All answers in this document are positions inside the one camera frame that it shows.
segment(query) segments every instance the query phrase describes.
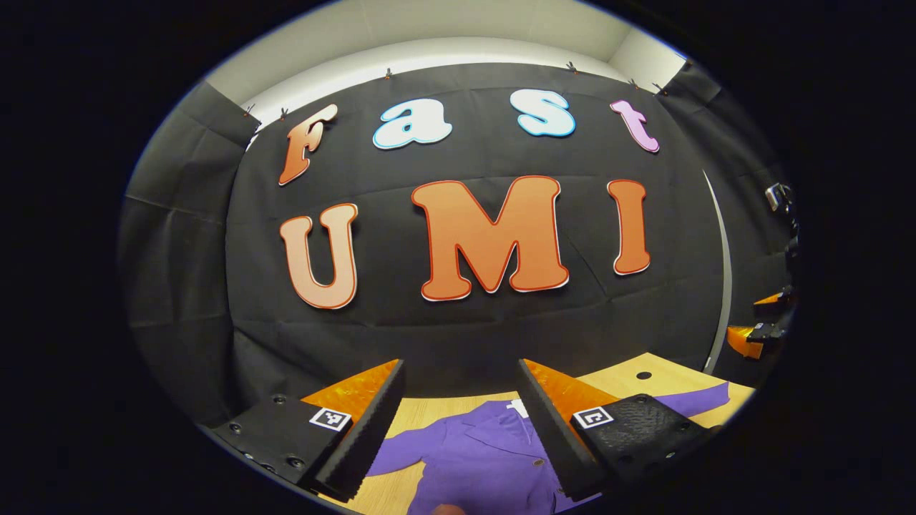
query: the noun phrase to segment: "wooden table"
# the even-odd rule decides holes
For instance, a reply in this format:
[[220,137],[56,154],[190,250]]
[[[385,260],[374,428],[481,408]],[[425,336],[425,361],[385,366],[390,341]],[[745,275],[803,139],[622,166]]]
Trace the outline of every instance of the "wooden table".
[[[652,376],[648,379],[638,379],[636,374],[639,372],[650,372]],[[619,398],[638,393],[647,393],[651,396],[683,393],[710,388],[724,382],[722,379],[682,367],[649,353],[581,376],[579,379]],[[730,401],[726,405],[691,417],[691,420],[704,427],[724,423],[753,392],[752,388],[731,383],[728,386]],[[488,400],[513,399],[518,399],[518,394],[514,391],[447,399],[404,398],[388,429],[386,438],[406,430],[424,428],[442,417],[467,413]],[[417,491],[417,483],[423,476],[424,466],[422,462],[419,462],[397,472],[367,477],[363,480],[363,485],[356,497],[347,503],[325,496],[321,497],[365,515],[407,513],[407,508]]]

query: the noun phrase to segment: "shirt sleeve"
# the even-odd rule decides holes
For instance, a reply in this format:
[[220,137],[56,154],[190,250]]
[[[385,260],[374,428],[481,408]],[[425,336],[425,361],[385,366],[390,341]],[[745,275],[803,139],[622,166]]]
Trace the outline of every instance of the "shirt sleeve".
[[369,467],[367,476],[380,476],[411,466],[442,445],[446,419],[440,419],[423,429],[405,431],[387,438]]
[[[369,467],[366,476],[381,476],[419,462],[442,446],[449,424],[453,427],[456,423],[459,427],[473,427],[475,423],[492,417],[494,413],[504,411],[505,404],[505,401],[490,400],[467,413],[443,417],[423,429],[413,429],[387,438],[379,447],[376,461]],[[462,426],[462,422],[471,425]]]
[[730,400],[727,382],[712,388],[687,393],[659,395],[655,399],[688,418],[723,406]]

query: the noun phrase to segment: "orange letter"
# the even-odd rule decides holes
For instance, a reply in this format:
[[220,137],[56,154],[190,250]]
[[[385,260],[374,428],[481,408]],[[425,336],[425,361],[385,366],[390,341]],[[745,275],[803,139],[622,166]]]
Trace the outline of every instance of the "orange letter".
[[328,228],[334,281],[324,286],[311,275],[309,232],[311,218],[291,218],[280,226],[280,237],[287,249],[289,278],[296,293],[310,306],[336,310],[347,305],[356,294],[356,265],[353,261],[353,234],[350,223],[356,218],[356,204],[342,203],[322,213],[322,225]]
[[620,223],[620,254],[614,260],[614,272],[622,276],[641,272],[649,267],[642,213],[646,188],[636,181],[610,181],[607,192],[617,201],[617,221]]
[[286,186],[309,169],[311,160],[305,157],[305,149],[314,152],[318,148],[324,133],[322,121],[331,121],[335,116],[337,116],[337,105],[331,104],[309,116],[308,119],[289,131],[287,134],[287,139],[289,139],[287,164],[283,168],[283,173],[280,174],[280,186]]
[[519,177],[509,186],[503,208],[490,221],[464,184],[438,181],[413,191],[426,212],[431,277],[420,290],[427,301],[453,301],[471,293],[461,277],[458,252],[487,293],[499,289],[509,257],[518,246],[518,268],[509,277],[515,291],[560,288],[570,273],[560,264],[554,201],[560,184],[550,177]]

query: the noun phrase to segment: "letter m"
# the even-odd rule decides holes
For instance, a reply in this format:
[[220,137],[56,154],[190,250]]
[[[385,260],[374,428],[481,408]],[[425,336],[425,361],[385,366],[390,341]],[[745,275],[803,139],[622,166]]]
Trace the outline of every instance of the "letter m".
[[411,200],[426,212],[430,238],[430,280],[420,289],[428,301],[453,301],[471,293],[461,276],[458,253],[487,293],[494,293],[518,248],[518,268],[509,277],[516,291],[560,288],[569,270],[560,263],[554,203],[560,184],[550,177],[519,177],[496,221],[467,187],[458,181],[437,181],[413,191]]

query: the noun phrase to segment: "purple garment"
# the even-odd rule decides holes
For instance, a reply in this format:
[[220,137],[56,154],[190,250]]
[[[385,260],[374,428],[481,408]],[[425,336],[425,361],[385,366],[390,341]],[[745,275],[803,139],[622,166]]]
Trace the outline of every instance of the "purple garment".
[[[728,383],[656,399],[691,417],[727,403]],[[430,515],[440,504],[459,506],[467,515],[547,515],[598,497],[572,502],[563,495],[531,420],[506,405],[485,402],[388,438],[366,475],[422,460],[426,467],[408,515]]]

